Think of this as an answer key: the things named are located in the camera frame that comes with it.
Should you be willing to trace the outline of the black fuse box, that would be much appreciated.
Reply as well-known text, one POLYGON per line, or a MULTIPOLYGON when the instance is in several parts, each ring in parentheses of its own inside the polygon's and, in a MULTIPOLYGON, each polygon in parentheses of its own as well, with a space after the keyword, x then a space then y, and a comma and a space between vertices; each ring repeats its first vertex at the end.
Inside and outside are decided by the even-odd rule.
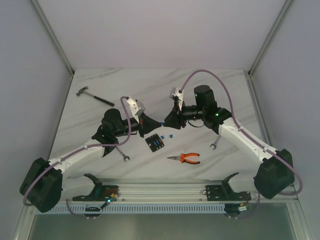
POLYGON ((157 133, 147 137, 145 139, 145 142, 147 143, 148 147, 153 153, 162 149, 165 146, 161 137, 157 133))

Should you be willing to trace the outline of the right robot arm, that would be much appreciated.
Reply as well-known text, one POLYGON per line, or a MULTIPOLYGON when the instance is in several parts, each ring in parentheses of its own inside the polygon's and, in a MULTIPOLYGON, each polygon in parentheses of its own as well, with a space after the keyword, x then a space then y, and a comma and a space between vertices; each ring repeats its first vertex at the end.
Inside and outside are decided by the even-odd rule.
POLYGON ((179 130, 189 120, 202 120, 208 129, 229 140, 246 154, 253 164, 251 170, 235 172, 223 180, 223 197, 232 200, 241 192, 257 191, 264 198, 272 199, 295 181, 291 171, 291 153, 286 149, 277 150, 250 132, 244 133, 245 128, 235 122, 231 112, 217 105, 209 86, 194 88, 195 105, 185 105, 183 96, 184 92, 179 88, 171 90, 170 98, 174 105, 164 120, 164 127, 179 130))

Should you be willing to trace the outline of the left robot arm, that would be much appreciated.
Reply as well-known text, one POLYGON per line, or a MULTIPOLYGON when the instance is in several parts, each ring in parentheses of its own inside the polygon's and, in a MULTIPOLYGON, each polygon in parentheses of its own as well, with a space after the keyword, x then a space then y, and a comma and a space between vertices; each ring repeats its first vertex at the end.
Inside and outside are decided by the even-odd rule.
POLYGON ((141 137, 161 127, 161 123, 142 113, 137 118, 122 119, 119 110, 105 112, 101 125, 91 140, 63 156, 36 159, 27 172, 19 192, 25 206, 34 206, 46 213, 59 201, 103 199, 103 184, 91 173, 79 170, 101 159, 120 145, 118 137, 138 132, 141 137))

